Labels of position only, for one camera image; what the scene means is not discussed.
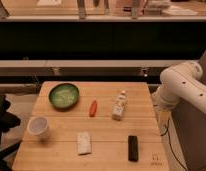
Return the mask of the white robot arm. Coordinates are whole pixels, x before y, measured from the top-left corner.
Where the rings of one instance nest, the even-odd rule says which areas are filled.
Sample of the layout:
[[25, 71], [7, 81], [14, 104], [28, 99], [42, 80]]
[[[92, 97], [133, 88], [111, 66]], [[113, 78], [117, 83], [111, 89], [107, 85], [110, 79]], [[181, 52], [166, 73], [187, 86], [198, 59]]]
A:
[[195, 61], [164, 69], [161, 84], [151, 95], [153, 104], [160, 109], [173, 109], [184, 99], [206, 115], [206, 85], [200, 82], [202, 76], [203, 69]]

